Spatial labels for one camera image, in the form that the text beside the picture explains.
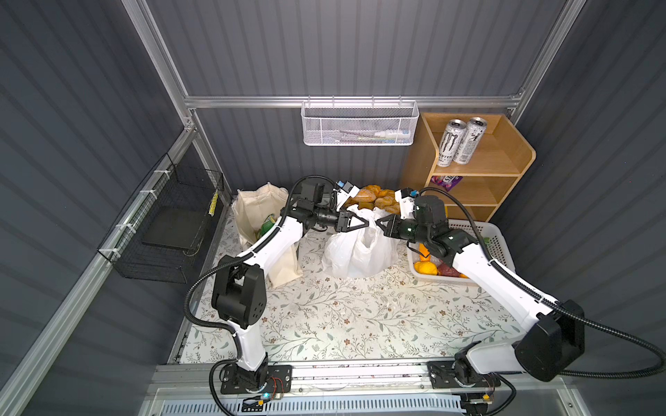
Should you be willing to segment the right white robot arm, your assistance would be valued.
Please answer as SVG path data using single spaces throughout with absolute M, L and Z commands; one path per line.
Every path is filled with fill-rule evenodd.
M 422 254 L 468 277 L 510 313 L 523 336 L 507 341 L 474 341 L 454 357 L 456 381 L 472 387 L 487 374 L 527 373 L 551 381 L 584 353 L 582 323 L 569 317 L 577 303 L 564 303 L 539 291 L 489 254 L 480 232 L 450 227 L 444 203 L 405 188 L 395 193 L 401 211 L 377 220 L 386 237 L 413 244 Z

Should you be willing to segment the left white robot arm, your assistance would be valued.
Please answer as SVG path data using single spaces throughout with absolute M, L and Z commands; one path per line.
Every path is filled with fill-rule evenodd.
M 319 175 L 304 177 L 291 189 L 276 225 L 239 256 L 219 262 L 211 305 L 223 328 L 231 333 L 237 364 L 244 371 L 256 373 L 267 361 L 260 329 L 267 306 L 267 272 L 313 228 L 353 232 L 368 227 L 367 219 L 343 208 L 359 192 L 350 182 L 335 183 Z

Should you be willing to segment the beige canvas tote bag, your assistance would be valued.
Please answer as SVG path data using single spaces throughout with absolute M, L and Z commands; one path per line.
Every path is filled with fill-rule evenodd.
M 267 183 L 255 191 L 238 191 L 232 205 L 234 220 L 239 233 L 239 242 L 243 249 L 250 248 L 258 241 L 258 231 L 265 220 L 285 206 L 288 191 Z M 277 288 L 303 277 L 298 264 L 297 245 L 286 251 L 277 263 L 268 270 L 267 275 L 272 288 Z

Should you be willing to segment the white plastic produce basket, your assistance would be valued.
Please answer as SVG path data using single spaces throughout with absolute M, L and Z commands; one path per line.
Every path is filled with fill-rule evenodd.
M 515 273 L 516 269 L 513 258 L 499 227 L 485 222 L 476 222 L 475 225 L 480 232 L 482 239 L 486 243 L 491 258 L 496 259 L 505 269 Z M 472 237 L 475 236 L 470 223 L 466 220 L 451 219 L 449 221 L 449 226 L 452 229 L 463 230 L 463 232 L 466 232 Z M 415 269 L 415 263 L 419 259 L 420 258 L 414 251 L 408 250 L 407 260 L 409 269 L 418 280 L 440 284 L 476 285 L 476 282 L 469 278 L 431 276 L 417 272 Z M 492 266 L 488 265 L 488 259 L 478 244 L 470 244 L 463 249 L 463 253 L 456 253 L 454 255 L 453 266 L 461 273 L 471 271 L 475 276 L 478 276 L 480 272 L 489 272 L 490 277 L 498 275 L 497 271 Z

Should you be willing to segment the white plastic grocery bag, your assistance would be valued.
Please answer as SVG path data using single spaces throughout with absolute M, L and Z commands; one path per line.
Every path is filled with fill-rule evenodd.
M 369 226 L 333 234 L 324 246 L 322 265 L 327 275 L 336 278 L 366 278 L 393 266 L 398 256 L 398 240 L 386 237 L 376 220 L 390 213 L 350 206 L 349 210 L 369 221 Z

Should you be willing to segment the green snack bag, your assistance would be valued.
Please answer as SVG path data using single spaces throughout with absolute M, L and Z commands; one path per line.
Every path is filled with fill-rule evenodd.
M 257 230 L 257 239 L 261 239 L 265 234 L 267 234 L 272 228 L 274 227 L 275 223 L 277 223 L 277 218 L 274 214 L 269 214 L 263 221 L 263 223 L 260 225 L 260 227 Z

